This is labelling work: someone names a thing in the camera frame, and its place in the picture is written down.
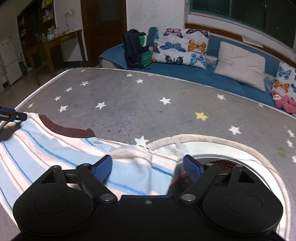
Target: beige pillow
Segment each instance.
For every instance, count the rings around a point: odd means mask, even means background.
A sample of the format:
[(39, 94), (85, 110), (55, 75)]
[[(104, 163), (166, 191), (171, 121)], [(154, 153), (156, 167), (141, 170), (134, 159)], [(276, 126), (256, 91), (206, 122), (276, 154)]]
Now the beige pillow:
[(229, 43), (220, 42), (215, 73), (265, 92), (265, 58)]

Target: pink butterfly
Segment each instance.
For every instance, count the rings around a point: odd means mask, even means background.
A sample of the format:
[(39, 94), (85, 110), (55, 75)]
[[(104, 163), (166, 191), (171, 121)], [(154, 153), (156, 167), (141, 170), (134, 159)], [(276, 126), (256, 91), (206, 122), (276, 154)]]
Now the pink butterfly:
[(181, 34), (181, 29), (179, 29), (179, 28), (167, 28), (166, 32), (164, 33), (164, 36), (168, 36), (170, 34), (172, 34), (172, 35), (175, 34), (179, 38), (183, 38), (183, 36)]

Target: door frame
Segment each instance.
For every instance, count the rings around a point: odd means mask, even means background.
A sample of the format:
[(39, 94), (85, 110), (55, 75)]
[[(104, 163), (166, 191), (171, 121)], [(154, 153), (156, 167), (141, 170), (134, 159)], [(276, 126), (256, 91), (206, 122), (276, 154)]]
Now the door frame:
[[(89, 32), (86, 30), (87, 29), (87, 24), (86, 24), (86, 2), (88, 0), (80, 0), (81, 4), (81, 15), (82, 15), (82, 25), (83, 25), (83, 34), (84, 34), (84, 39), (85, 39), (85, 46), (86, 46), (86, 52), (87, 52), (87, 57), (88, 57), (88, 66), (89, 67), (94, 67), (94, 62), (91, 59), (91, 43), (90, 43), (90, 36)], [(127, 12), (126, 12), (126, 0), (123, 1), (123, 12), (125, 12), (125, 17), (123, 17), (123, 28), (125, 32), (127, 31)]]

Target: sofa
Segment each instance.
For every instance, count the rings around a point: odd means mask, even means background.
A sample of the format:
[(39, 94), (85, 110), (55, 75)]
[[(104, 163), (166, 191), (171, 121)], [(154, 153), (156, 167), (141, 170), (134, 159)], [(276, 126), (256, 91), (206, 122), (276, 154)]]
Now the sofa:
[[(155, 27), (149, 29), (148, 38), (150, 46), (153, 46), (155, 31)], [(250, 52), (259, 54), (266, 59), (264, 77), (265, 92), (262, 92), (248, 85), (241, 84), (228, 77), (214, 73), (221, 41), (230, 43), (235, 46), (239, 46)], [(240, 43), (236, 40), (231, 40), (229, 38), (225, 38), (223, 36), (211, 33), (209, 36), (207, 54), (205, 58), (207, 62), (206, 69), (185, 65), (152, 63), (147, 68), (136, 70), (148, 73), (161, 74), (165, 76), (184, 79), (194, 83), (212, 86), (276, 108), (273, 98), (271, 96), (271, 89), (278, 72), (279, 64), (281, 62), (279, 59), (250, 45)], [(122, 44), (108, 49), (99, 56), (99, 59), (102, 62), (103, 68), (127, 69), (127, 65), (124, 58), (124, 47)]]

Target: yellow star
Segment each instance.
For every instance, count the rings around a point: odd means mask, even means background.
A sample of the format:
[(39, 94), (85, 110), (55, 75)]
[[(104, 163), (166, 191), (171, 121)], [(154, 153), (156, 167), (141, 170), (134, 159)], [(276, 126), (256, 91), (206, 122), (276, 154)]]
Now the yellow star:
[(195, 114), (197, 119), (202, 119), (203, 121), (205, 121), (208, 118), (203, 112)]

